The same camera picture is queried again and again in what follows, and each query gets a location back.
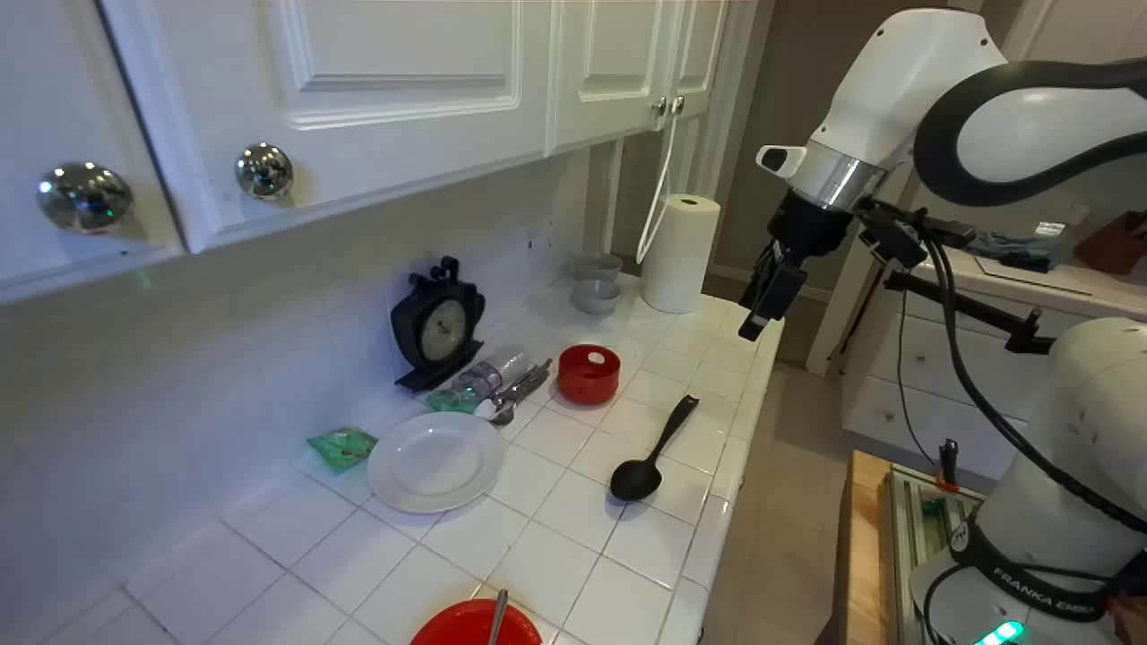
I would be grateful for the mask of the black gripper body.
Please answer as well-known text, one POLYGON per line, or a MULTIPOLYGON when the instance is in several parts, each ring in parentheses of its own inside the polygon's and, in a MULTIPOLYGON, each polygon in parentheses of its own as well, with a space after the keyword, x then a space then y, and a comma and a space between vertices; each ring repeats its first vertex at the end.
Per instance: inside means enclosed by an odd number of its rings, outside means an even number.
POLYGON ((772 244, 760 269, 757 311, 785 317, 805 281, 804 262, 837 251, 845 228, 845 212, 825 212, 796 195, 785 195, 768 227, 772 244))

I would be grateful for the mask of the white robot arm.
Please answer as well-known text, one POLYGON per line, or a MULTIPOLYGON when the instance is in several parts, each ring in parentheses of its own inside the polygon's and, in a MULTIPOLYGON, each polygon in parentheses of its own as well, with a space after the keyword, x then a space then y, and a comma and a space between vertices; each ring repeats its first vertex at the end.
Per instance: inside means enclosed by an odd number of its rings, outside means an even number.
MULTIPOLYGON (((741 289, 741 335, 783 319, 804 267, 850 228, 906 269, 942 267, 939 227, 880 199, 906 160, 942 202, 998 208, 1144 160, 1139 60, 1011 60, 973 11, 884 19, 798 148, 757 166, 785 184, 741 289)), ((1128 645, 1115 603, 1139 593, 1147 547, 1147 328, 1087 319, 1049 344, 1029 422, 1001 422, 1016 464, 909 575, 925 645, 1128 645)))

